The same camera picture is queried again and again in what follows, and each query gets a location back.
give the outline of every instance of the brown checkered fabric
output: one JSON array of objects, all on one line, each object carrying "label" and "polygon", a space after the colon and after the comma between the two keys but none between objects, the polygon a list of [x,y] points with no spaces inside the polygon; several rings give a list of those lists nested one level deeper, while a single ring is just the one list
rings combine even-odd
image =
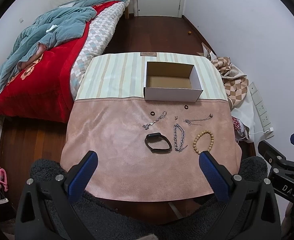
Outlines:
[{"label": "brown checkered fabric", "polygon": [[204,56],[208,58],[215,68],[219,71],[223,84],[225,86],[225,91],[227,97],[230,101],[232,108],[238,105],[247,94],[248,79],[246,75],[232,77],[232,68],[237,69],[235,65],[230,62],[229,57],[216,57],[212,59],[212,51],[203,43]]}]

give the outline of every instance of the cardboard box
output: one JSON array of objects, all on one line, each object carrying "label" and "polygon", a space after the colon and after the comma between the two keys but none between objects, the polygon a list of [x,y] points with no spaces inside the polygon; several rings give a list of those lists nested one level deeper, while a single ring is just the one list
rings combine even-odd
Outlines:
[{"label": "cardboard box", "polygon": [[145,67],[146,101],[196,102],[203,89],[194,65],[148,61]]}]

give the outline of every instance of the black ring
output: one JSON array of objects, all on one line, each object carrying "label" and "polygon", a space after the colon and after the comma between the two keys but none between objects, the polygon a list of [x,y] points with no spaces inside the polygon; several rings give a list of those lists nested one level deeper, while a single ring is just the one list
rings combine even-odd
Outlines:
[{"label": "black ring", "polygon": [[[152,139],[152,138],[162,138],[162,139],[164,139],[166,141],[166,143],[168,143],[169,148],[167,148],[167,149],[156,149],[156,148],[150,147],[148,145],[148,140]],[[149,150],[151,150],[151,152],[155,152],[155,153],[165,153],[165,152],[171,151],[171,149],[172,149],[171,143],[168,140],[168,138],[165,135],[162,135],[159,132],[147,134],[146,138],[145,138],[145,144],[149,148]]]}]

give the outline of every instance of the red blanket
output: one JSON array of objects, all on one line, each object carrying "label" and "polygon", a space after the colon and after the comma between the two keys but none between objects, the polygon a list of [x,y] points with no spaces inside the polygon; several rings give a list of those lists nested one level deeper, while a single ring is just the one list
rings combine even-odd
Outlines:
[{"label": "red blanket", "polygon": [[[95,5],[97,15],[118,1]],[[68,122],[74,104],[70,71],[88,36],[86,24],[81,38],[45,51],[34,66],[21,71],[0,94],[0,114]]]}]

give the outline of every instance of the silver screw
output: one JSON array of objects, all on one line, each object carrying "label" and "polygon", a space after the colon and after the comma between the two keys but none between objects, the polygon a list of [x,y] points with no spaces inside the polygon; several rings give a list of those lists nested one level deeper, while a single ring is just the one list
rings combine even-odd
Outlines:
[{"label": "silver screw", "polygon": [[265,178],[265,179],[264,179],[264,182],[265,182],[265,184],[268,185],[268,184],[270,184],[270,179],[269,179],[269,178]]},{"label": "silver screw", "polygon": [[31,178],[30,179],[27,179],[27,184],[28,185],[31,185],[32,183],[33,183],[33,179],[31,179]]},{"label": "silver screw", "polygon": [[64,179],[64,176],[62,174],[59,174],[56,176],[56,181],[62,181]]},{"label": "silver screw", "polygon": [[234,175],[235,181],[241,181],[241,179],[242,179],[241,175],[238,175],[238,174]]}]

